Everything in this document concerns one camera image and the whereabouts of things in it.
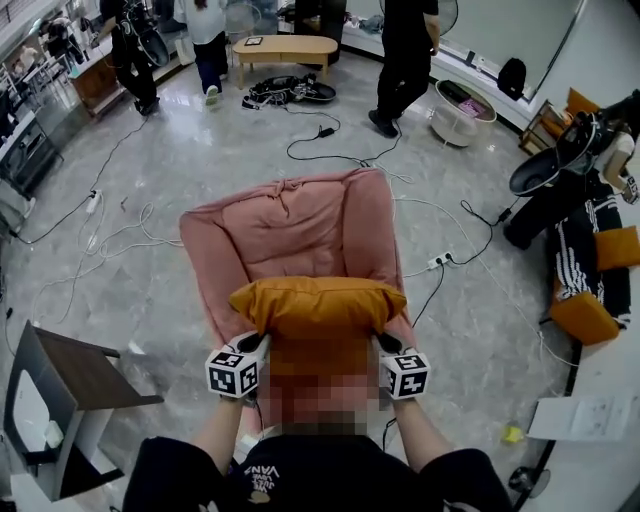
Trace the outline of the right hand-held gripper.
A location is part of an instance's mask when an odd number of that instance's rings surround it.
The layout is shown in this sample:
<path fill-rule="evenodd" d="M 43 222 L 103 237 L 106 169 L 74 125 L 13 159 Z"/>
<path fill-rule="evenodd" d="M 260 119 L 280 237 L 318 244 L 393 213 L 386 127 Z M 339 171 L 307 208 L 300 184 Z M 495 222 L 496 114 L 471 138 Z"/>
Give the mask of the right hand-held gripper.
<path fill-rule="evenodd" d="M 424 353 L 388 332 L 374 334 L 372 345 L 379 362 L 379 387 L 393 401 L 423 395 L 431 375 Z"/>

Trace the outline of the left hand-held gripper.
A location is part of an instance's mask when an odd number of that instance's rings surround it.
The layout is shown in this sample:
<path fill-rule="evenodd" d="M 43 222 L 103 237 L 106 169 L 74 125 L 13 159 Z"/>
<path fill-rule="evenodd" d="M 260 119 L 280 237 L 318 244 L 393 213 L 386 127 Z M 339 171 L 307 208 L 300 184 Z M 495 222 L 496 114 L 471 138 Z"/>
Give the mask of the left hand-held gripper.
<path fill-rule="evenodd" d="M 269 334 L 250 331 L 214 350 L 205 363 L 208 390 L 230 399 L 244 399 L 254 392 L 270 345 Z"/>

